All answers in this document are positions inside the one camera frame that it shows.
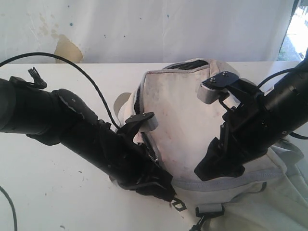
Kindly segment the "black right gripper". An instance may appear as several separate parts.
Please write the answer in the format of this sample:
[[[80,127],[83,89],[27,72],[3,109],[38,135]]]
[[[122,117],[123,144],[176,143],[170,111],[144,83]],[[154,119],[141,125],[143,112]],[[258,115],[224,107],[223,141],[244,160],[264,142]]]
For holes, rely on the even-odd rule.
[[[286,109],[282,95],[258,95],[248,104],[229,107],[223,115],[220,137],[209,144],[204,158],[194,169],[201,180],[238,177],[242,167],[234,161],[252,161],[288,134]]]

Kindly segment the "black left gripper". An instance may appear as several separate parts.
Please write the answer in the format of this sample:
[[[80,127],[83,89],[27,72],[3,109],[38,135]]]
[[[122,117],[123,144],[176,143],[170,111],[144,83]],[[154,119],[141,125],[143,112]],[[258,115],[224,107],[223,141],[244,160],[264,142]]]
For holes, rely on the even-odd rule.
[[[173,176],[146,155],[145,149],[116,134],[103,120],[66,124],[62,144],[120,183],[124,190],[135,191],[172,201]]]

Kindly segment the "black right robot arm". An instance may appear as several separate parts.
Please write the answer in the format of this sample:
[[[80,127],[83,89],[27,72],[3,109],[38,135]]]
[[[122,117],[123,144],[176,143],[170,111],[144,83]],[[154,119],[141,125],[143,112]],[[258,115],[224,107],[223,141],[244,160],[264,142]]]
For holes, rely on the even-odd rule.
[[[308,62],[279,72],[282,78],[269,93],[260,85],[224,71],[203,81],[197,92],[206,104],[233,95],[240,103],[227,107],[220,137],[214,138],[194,172],[202,181],[239,177],[244,165],[264,156],[270,146],[308,120]]]

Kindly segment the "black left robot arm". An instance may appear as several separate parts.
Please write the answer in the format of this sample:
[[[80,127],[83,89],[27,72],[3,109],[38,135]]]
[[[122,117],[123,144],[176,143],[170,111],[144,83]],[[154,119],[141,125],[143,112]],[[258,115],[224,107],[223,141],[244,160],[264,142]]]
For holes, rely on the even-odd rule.
[[[84,101],[66,89],[47,92],[21,78],[0,82],[0,130],[18,133],[45,145],[62,144],[117,181],[141,195],[172,201],[172,175],[133,138],[154,114],[133,115],[118,131],[99,120]]]

